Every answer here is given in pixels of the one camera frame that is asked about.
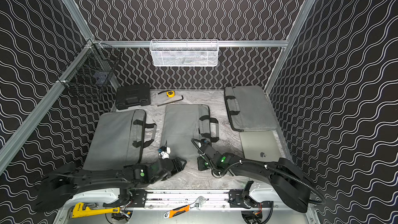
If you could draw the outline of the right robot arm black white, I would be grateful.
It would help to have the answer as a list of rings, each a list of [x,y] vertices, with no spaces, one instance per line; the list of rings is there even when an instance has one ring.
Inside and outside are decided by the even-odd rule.
[[[255,161],[233,153],[220,153],[205,140],[192,139],[191,142],[216,178],[231,173],[267,183],[286,206],[300,213],[307,212],[309,204],[326,204],[325,196],[288,159],[279,158],[276,162]]]

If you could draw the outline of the silver laptop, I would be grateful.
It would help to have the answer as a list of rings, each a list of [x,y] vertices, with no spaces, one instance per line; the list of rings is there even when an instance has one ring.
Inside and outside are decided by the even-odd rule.
[[[246,159],[273,162],[282,157],[272,131],[241,132],[239,136]]]

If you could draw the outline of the black plastic tool case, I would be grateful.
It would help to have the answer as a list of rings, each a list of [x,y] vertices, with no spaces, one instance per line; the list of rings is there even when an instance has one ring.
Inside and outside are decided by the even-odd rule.
[[[132,106],[151,104],[150,86],[148,83],[119,87],[116,93],[117,110],[126,110]]]

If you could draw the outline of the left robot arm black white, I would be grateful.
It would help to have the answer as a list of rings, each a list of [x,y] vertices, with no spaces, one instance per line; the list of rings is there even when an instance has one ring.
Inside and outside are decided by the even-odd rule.
[[[49,212],[61,208],[74,195],[91,190],[118,188],[121,191],[146,188],[184,170],[187,160],[160,158],[150,164],[138,163],[120,170],[90,171],[68,163],[40,178],[32,210]]]

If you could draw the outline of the yellow pipe wrench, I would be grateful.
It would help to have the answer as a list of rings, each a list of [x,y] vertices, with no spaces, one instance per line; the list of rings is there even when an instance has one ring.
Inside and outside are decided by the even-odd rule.
[[[125,211],[121,207],[115,208],[104,208],[104,209],[91,209],[85,203],[77,203],[72,211],[72,218],[83,218],[96,215],[113,214],[116,217],[130,218],[132,216],[131,211]]]

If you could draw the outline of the orange adjustable wrench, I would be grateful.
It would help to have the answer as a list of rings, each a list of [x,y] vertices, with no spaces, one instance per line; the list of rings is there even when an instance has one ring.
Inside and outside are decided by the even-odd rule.
[[[188,211],[190,211],[191,209],[200,209],[201,206],[206,202],[206,198],[203,196],[199,196],[193,203],[191,204],[187,204],[181,207],[177,207],[175,209],[172,209],[166,213],[164,213],[163,217],[165,219],[168,218],[173,218],[175,216],[178,216],[180,214],[186,213]]]

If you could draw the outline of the grey zippered laptop bag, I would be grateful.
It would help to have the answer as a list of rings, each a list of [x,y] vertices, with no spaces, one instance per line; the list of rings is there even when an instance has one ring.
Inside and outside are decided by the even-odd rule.
[[[224,102],[234,131],[267,131],[277,128],[271,107],[260,86],[226,87]]]

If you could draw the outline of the black hex key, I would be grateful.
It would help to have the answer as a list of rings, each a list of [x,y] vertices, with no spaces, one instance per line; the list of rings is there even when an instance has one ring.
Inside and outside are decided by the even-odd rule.
[[[168,104],[172,104],[172,103],[176,103],[176,102],[180,102],[182,100],[184,100],[183,95],[181,95],[179,97],[173,97],[170,100],[167,100],[166,102],[163,102],[163,103],[157,105],[157,107],[168,105]]]

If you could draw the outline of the yellow tape measure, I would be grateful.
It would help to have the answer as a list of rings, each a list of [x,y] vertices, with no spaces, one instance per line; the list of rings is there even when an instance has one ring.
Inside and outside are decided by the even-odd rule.
[[[167,97],[173,98],[175,96],[174,90],[164,90],[158,93],[158,95],[165,93]]]

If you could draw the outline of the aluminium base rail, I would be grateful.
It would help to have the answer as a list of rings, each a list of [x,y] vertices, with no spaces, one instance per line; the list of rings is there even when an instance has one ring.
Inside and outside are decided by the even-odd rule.
[[[133,190],[128,210],[163,211],[189,205],[199,198],[205,200],[195,210],[240,211],[255,210],[258,203],[244,200],[242,190]]]

